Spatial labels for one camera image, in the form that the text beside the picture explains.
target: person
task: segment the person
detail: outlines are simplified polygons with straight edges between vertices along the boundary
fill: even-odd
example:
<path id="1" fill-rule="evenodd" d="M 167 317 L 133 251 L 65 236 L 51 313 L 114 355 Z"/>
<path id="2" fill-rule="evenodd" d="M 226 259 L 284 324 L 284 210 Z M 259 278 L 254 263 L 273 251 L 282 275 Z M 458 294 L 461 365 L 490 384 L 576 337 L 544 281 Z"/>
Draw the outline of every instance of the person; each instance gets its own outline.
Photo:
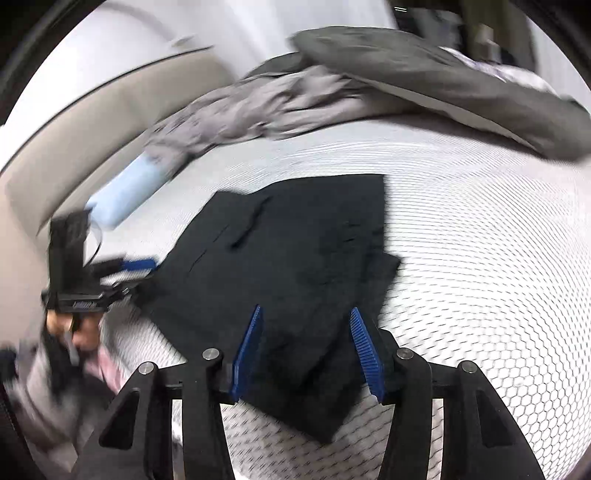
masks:
<path id="1" fill-rule="evenodd" d="M 101 318 L 101 313 L 86 314 L 71 333 L 72 315 L 48 310 L 37 342 L 0 352 L 0 375 L 10 406 L 48 479 L 67 474 L 48 455 L 68 443 L 80 452 L 123 384 L 120 370 L 100 344 Z"/>

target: metal screw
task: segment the metal screw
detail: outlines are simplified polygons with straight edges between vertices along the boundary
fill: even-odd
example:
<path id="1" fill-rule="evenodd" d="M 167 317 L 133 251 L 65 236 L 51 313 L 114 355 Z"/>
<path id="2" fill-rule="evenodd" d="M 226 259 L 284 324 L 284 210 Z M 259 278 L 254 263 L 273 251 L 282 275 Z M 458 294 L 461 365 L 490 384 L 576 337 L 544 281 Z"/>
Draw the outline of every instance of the metal screw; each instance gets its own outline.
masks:
<path id="1" fill-rule="evenodd" d="M 410 360 L 414 357 L 414 352 L 410 348 L 399 348 L 396 351 L 396 356 L 402 360 Z"/>
<path id="2" fill-rule="evenodd" d="M 142 375 L 148 375 L 154 369 L 154 364 L 152 362 L 144 362 L 138 368 L 139 373 Z"/>
<path id="3" fill-rule="evenodd" d="M 467 374 L 473 374 L 478 372 L 478 367 L 474 362 L 470 362 L 469 360 L 466 362 L 462 362 L 462 370 Z"/>
<path id="4" fill-rule="evenodd" d="M 203 358 L 205 360 L 215 360 L 218 356 L 220 356 L 220 350 L 217 348 L 208 348 L 203 351 Z"/>

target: white surface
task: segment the white surface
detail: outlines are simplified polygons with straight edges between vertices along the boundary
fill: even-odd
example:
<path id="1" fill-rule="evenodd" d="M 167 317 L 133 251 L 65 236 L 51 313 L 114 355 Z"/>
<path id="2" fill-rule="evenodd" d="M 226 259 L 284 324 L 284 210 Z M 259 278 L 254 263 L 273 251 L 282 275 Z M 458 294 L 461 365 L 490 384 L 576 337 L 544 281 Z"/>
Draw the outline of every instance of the white surface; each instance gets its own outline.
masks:
<path id="1" fill-rule="evenodd" d="M 328 25 L 395 28 L 386 0 L 196 0 L 196 34 L 238 77 L 263 61 L 294 51 L 289 38 Z"/>
<path id="2" fill-rule="evenodd" d="M 197 46 L 172 46 L 173 38 L 189 27 L 181 22 L 181 14 L 174 16 L 178 10 L 168 3 L 160 2 L 159 7 L 147 0 L 113 3 L 137 7 L 162 25 L 152 28 L 141 17 L 112 9 L 109 3 L 88 15 L 39 67 L 0 129 L 0 167 L 39 127 L 85 93 L 136 67 Z"/>
<path id="3" fill-rule="evenodd" d="M 100 256 L 164 257 L 219 189 L 385 174 L 385 248 L 403 264 L 381 325 L 429 361 L 476 361 L 547 480 L 561 479 L 591 440 L 591 167 L 540 160 L 441 118 L 396 120 L 217 147 L 107 233 Z M 153 324 L 125 314 L 112 312 L 105 335 L 129 369 L 183 360 Z M 322 447 L 244 403 L 223 416 L 233 465 L 251 480 L 375 479 L 392 409 L 365 389 Z M 441 467 L 441 417 L 435 402 L 429 478 Z M 178 433 L 178 405 L 174 419 Z"/>
<path id="4" fill-rule="evenodd" d="M 571 96 L 591 112 L 591 90 L 556 43 L 530 20 L 538 74 L 561 96 Z"/>

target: black device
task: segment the black device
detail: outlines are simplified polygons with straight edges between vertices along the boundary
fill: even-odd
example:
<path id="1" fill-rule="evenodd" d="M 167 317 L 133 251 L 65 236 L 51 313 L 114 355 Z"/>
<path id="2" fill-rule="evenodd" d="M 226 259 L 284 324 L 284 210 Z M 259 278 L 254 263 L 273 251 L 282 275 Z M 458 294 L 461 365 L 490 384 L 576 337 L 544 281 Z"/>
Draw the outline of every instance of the black device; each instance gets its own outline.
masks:
<path id="1" fill-rule="evenodd" d="M 171 480 L 171 401 L 182 399 L 187 480 L 233 480 L 219 404 L 233 404 L 244 392 L 261 329 L 257 307 L 234 359 L 211 348 L 198 362 L 140 365 L 80 454 L 73 479 Z M 434 398 L 444 400 L 442 480 L 544 480 L 523 433 L 474 362 L 429 363 L 363 321 L 357 309 L 351 330 L 370 390 L 383 405 L 396 406 L 379 480 L 426 480 Z"/>
<path id="2" fill-rule="evenodd" d="M 76 331 L 85 313 L 105 312 L 116 301 L 133 294 L 139 280 L 104 285 L 101 279 L 122 270 L 151 270 L 153 259 L 125 261 L 123 257 L 84 264 L 84 245 L 90 229 L 90 211 L 80 210 L 50 222 L 47 252 L 49 288 L 41 293 L 46 309 L 73 315 Z"/>

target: gray garment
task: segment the gray garment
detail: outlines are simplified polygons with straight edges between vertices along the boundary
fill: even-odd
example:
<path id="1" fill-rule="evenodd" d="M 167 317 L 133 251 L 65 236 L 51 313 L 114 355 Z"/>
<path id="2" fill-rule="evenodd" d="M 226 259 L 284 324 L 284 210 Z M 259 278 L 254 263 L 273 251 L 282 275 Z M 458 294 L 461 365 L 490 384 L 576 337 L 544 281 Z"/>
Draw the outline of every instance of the gray garment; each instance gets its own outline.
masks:
<path id="1" fill-rule="evenodd" d="M 72 443 L 79 451 L 113 394 L 99 387 L 100 380 L 84 374 L 55 398 L 42 342 L 35 346 L 21 344 L 17 369 L 18 379 L 5 384 L 5 389 L 26 439 L 43 452 L 64 443 Z"/>
<path id="2" fill-rule="evenodd" d="M 387 28 L 326 27 L 297 33 L 304 56 L 384 92 L 492 131 L 546 158 L 591 153 L 591 118 L 556 96 L 473 70 L 441 48 Z"/>
<path id="3" fill-rule="evenodd" d="M 473 70 L 412 34 L 326 27 L 299 32 L 292 42 L 298 52 L 265 62 L 256 75 L 209 92 L 156 125 L 146 153 L 172 176 L 215 145 L 287 138 L 420 108 L 511 138 L 546 158 L 591 153 L 585 110 Z"/>
<path id="4" fill-rule="evenodd" d="M 265 72 L 213 90 L 156 125 L 145 152 L 172 176 L 215 145 L 288 138 L 325 125 L 416 109 L 406 100 L 331 73 Z"/>

